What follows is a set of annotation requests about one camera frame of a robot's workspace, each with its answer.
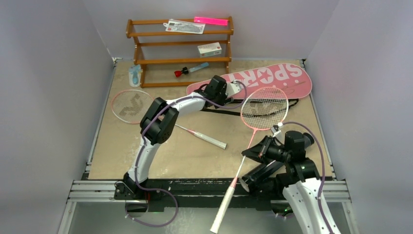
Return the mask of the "pink white badminton racket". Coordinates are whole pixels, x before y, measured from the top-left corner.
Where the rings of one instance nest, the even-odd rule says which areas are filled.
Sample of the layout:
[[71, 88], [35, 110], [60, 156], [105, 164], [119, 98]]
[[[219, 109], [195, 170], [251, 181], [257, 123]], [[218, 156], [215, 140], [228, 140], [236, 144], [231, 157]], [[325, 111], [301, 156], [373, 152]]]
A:
[[[257, 131], [269, 130], [273, 125], [283, 122], [288, 113], [288, 109], [287, 95], [279, 88], [264, 87], [251, 93], [241, 108], [241, 119], [243, 123], [253, 130], [248, 147], [251, 146]], [[214, 234], [219, 232], [219, 228], [235, 192], [244, 161], [245, 156], [242, 158], [238, 170], [223, 197], [215, 219], [209, 229]]]

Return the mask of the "pink sport racket bag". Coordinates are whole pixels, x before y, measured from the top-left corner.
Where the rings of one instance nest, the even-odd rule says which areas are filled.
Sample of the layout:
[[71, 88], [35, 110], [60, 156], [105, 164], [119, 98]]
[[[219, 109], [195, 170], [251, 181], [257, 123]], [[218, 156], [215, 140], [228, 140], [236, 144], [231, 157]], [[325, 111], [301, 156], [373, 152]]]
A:
[[283, 90], [289, 99], [300, 99], [312, 91], [312, 81], [300, 66], [279, 63], [221, 76], [227, 82], [239, 80], [246, 86], [247, 94], [263, 87], [276, 87]]

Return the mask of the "black shuttlecock tube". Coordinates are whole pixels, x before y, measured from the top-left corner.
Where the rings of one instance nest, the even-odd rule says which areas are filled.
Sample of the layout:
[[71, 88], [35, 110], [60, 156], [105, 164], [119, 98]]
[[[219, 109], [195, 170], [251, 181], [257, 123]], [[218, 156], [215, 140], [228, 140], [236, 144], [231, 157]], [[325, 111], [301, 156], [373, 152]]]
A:
[[252, 193], [282, 166], [283, 163], [277, 161], [271, 161], [267, 164], [262, 163], [242, 176], [239, 182], [246, 192]]

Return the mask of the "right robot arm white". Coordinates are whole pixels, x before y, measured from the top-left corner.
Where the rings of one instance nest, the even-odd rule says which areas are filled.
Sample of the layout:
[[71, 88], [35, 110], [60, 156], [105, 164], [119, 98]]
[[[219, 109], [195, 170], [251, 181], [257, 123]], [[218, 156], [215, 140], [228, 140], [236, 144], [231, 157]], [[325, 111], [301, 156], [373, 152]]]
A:
[[315, 140], [309, 133], [287, 131], [284, 143], [276, 137], [265, 136], [258, 144], [242, 151], [242, 155], [259, 166], [241, 177], [242, 187], [251, 195], [263, 188], [265, 182], [280, 166], [285, 173], [273, 180], [274, 194], [285, 198], [305, 234], [338, 234], [337, 227], [325, 197], [324, 183], [315, 163], [306, 157], [306, 148]]

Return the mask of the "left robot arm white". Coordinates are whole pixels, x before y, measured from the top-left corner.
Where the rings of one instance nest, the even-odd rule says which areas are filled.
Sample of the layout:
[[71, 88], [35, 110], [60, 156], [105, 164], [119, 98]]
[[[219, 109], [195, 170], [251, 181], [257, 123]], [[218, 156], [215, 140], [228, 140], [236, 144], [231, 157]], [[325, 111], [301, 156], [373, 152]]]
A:
[[195, 113], [208, 107], [224, 107], [232, 96], [239, 93], [237, 83], [214, 76], [209, 83], [202, 85], [188, 95], [172, 100], [153, 98], [141, 90], [125, 90], [113, 98], [113, 104], [121, 108], [113, 113], [121, 117], [134, 117], [141, 128], [140, 144], [131, 167], [123, 178], [117, 181], [114, 198], [116, 200], [138, 200], [147, 198], [153, 191], [146, 188], [149, 170], [161, 146], [172, 135], [178, 117]]

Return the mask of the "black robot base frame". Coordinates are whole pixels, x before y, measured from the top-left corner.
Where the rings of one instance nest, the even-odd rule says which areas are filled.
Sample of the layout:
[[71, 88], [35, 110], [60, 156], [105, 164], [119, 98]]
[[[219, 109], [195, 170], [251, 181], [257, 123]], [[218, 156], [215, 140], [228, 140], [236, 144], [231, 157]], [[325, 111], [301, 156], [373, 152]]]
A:
[[[151, 192], [140, 191], [134, 195], [122, 183], [114, 180], [74, 181], [69, 192], [69, 202], [122, 202], [148, 205], [151, 212], [162, 212], [175, 206], [172, 198], [159, 191], [172, 193], [180, 208], [217, 208], [224, 196], [230, 179], [150, 179], [147, 183]], [[258, 191], [249, 194], [237, 185], [231, 208], [255, 208], [258, 211], [276, 209], [286, 199], [274, 190], [273, 182], [267, 182]]]

